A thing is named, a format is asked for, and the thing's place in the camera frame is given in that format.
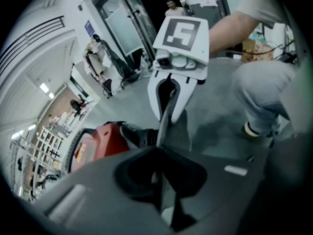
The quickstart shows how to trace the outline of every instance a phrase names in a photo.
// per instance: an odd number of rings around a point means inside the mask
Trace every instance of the red object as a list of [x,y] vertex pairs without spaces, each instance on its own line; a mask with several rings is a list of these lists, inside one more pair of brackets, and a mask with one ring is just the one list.
[[[91,161],[128,151],[129,147],[120,134],[119,128],[118,125],[109,123],[99,126],[92,136],[83,137],[75,149],[72,158],[71,172],[76,171],[78,168]],[[79,156],[78,153],[83,144],[85,144],[86,147],[82,149],[81,155]]]

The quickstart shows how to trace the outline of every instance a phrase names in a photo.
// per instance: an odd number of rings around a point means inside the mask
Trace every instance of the wire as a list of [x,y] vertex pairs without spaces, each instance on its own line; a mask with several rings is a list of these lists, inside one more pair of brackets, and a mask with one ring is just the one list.
[[293,42],[294,42],[294,40],[292,40],[291,42],[289,42],[289,43],[288,43],[287,45],[285,45],[284,47],[283,47],[283,45],[278,45],[278,46],[276,46],[275,48],[273,48],[273,49],[271,49],[271,50],[269,50],[269,51],[261,52],[261,53],[247,52],[247,51],[244,51],[244,50],[242,50],[242,51],[227,50],[227,51],[229,51],[229,52],[235,52],[235,53],[246,53],[246,54],[250,54],[250,55],[264,55],[264,54],[268,54],[268,53],[273,52],[273,51],[276,50],[277,48],[285,49],[285,48],[287,48],[289,45],[291,45]]
[[272,43],[272,44],[275,44],[276,46],[279,46],[277,43],[274,43],[272,41],[267,41],[266,43]]

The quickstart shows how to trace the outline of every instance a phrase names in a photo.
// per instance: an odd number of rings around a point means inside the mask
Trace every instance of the sleeve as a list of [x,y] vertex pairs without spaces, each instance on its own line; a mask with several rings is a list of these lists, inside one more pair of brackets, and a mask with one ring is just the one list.
[[276,0],[241,0],[236,9],[245,13],[269,28],[275,23],[286,23],[285,11]]

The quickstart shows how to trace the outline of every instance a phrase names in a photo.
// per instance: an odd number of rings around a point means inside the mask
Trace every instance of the black bag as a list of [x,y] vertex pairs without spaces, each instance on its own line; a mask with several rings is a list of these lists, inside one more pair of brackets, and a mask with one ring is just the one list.
[[112,79],[109,78],[108,80],[106,80],[102,84],[102,88],[103,88],[102,93],[105,95],[105,93],[104,93],[104,91],[105,91],[107,93],[107,95],[106,95],[107,98],[112,96],[111,83],[112,83]]

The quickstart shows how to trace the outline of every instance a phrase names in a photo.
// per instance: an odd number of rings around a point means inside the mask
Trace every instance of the jeans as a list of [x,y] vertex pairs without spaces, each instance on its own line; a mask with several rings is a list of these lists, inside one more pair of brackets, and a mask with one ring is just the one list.
[[280,131],[279,115],[289,119],[279,94],[295,76],[296,66],[280,61],[256,61],[233,74],[232,89],[243,104],[250,127],[260,135]]

